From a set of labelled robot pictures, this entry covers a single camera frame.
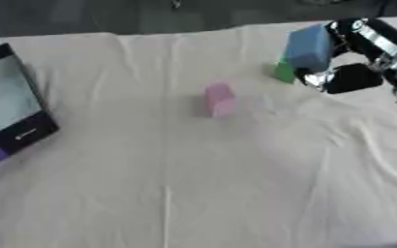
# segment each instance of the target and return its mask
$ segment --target tablecloth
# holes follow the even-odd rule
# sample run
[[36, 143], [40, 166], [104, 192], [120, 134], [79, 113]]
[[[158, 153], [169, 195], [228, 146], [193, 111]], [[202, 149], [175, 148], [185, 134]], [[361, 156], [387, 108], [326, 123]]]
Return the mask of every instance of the tablecloth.
[[[391, 88], [329, 96], [267, 75], [311, 24], [0, 39], [61, 127], [0, 164], [0, 247], [397, 243]], [[202, 94], [218, 81], [236, 110], [214, 119]]]

